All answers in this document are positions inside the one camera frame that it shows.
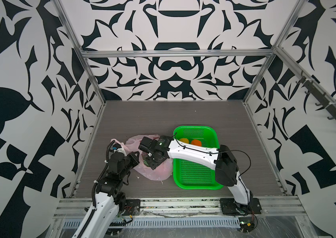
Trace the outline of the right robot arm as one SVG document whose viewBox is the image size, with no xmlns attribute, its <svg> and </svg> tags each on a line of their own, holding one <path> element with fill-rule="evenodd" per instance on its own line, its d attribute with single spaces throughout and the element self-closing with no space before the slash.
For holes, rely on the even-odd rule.
<svg viewBox="0 0 336 238">
<path fill-rule="evenodd" d="M 227 146 L 205 148 L 161 136 L 158 140 L 143 137 L 138 148 L 147 153 L 147 163 L 153 170 L 168 158 L 190 161 L 213 170 L 215 181 L 232 193 L 238 212 L 252 213 L 253 194 L 243 182 L 236 157 Z"/>
</svg>

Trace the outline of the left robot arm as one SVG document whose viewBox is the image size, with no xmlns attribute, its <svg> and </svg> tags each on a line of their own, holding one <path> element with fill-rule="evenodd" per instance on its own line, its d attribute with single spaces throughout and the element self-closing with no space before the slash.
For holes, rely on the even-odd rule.
<svg viewBox="0 0 336 238">
<path fill-rule="evenodd" d="M 114 152 L 91 190 L 92 204 L 79 225 L 74 238 L 103 238 L 114 218 L 124 210 L 124 179 L 139 165 L 139 152 L 125 155 Z"/>
</svg>

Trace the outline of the yellow fruit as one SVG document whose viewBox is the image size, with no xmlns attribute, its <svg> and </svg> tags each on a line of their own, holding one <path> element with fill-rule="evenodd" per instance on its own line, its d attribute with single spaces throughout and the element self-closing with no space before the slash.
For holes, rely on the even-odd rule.
<svg viewBox="0 0 336 238">
<path fill-rule="evenodd" d="M 186 144 L 189 144 L 189 139 L 187 138 L 181 138 L 179 141 L 183 142 L 183 143 L 186 143 Z"/>
</svg>

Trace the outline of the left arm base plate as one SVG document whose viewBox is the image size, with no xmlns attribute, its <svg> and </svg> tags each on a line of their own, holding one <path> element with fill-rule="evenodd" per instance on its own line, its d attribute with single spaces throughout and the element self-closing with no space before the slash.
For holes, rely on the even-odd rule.
<svg viewBox="0 0 336 238">
<path fill-rule="evenodd" d="M 126 199 L 123 209 L 121 210 L 122 216 L 135 216 L 140 213 L 141 200 L 140 199 Z"/>
</svg>

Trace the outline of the green plastic basket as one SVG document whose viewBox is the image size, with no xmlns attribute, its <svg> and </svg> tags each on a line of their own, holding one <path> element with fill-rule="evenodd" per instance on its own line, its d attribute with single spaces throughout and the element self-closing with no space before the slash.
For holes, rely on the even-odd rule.
<svg viewBox="0 0 336 238">
<path fill-rule="evenodd" d="M 179 126 L 174 132 L 178 140 L 187 142 L 198 140 L 202 147 L 219 148 L 217 133 L 207 126 Z M 176 185 L 185 190 L 219 190 L 223 185 L 215 180 L 215 171 L 187 160 L 173 160 L 173 179 Z"/>
</svg>

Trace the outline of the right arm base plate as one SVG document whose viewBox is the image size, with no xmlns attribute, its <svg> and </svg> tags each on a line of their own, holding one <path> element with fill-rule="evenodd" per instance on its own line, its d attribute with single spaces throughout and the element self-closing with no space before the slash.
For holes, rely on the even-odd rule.
<svg viewBox="0 0 336 238">
<path fill-rule="evenodd" d="M 262 207 L 258 198 L 252 198 L 248 205 L 240 205 L 233 198 L 221 198 L 220 208 L 223 215 L 247 216 L 261 214 Z"/>
</svg>

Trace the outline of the small circuit board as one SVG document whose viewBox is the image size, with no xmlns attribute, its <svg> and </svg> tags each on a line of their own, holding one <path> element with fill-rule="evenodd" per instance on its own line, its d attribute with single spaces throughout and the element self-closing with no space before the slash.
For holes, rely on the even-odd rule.
<svg viewBox="0 0 336 238">
<path fill-rule="evenodd" d="M 249 234 L 257 228 L 258 219 L 255 216 L 239 217 L 238 231 Z"/>
</svg>

